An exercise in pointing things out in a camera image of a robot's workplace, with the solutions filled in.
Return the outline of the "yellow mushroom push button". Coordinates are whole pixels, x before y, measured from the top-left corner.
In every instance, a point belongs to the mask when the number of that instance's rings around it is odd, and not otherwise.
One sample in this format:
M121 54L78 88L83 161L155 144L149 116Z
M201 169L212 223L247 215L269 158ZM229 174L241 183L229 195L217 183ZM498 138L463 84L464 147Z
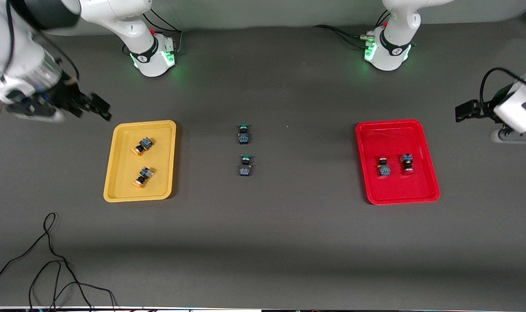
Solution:
M154 141L152 141L149 137L144 137L138 142L138 144L135 147L131 148L131 150L134 154L140 156L144 154L144 152L152 148L153 145Z
M152 178L154 175L154 170L149 167L143 167L138 173L137 178L133 181L133 185L138 188L143 188L146 185L146 182Z

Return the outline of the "yellow plastic tray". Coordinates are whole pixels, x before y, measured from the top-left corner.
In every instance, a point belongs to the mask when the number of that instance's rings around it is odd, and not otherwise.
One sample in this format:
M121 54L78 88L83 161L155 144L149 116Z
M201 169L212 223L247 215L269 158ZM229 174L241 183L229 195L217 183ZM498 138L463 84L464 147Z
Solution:
M149 137L152 148L137 156L131 150ZM122 123L113 131L103 197L109 203L163 200L173 188L177 125L172 120ZM143 188L133 185L143 167L154 175Z

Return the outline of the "red plastic tray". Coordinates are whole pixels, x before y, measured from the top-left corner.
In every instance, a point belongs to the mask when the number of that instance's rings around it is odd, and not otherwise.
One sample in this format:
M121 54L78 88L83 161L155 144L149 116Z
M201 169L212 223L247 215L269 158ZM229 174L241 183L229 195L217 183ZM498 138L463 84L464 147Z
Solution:
M354 135L367 199L374 205L431 203L441 196L435 166L421 122L394 119L360 122ZM400 156L413 154L414 173L404 175ZM386 157L390 176L380 177L378 158Z

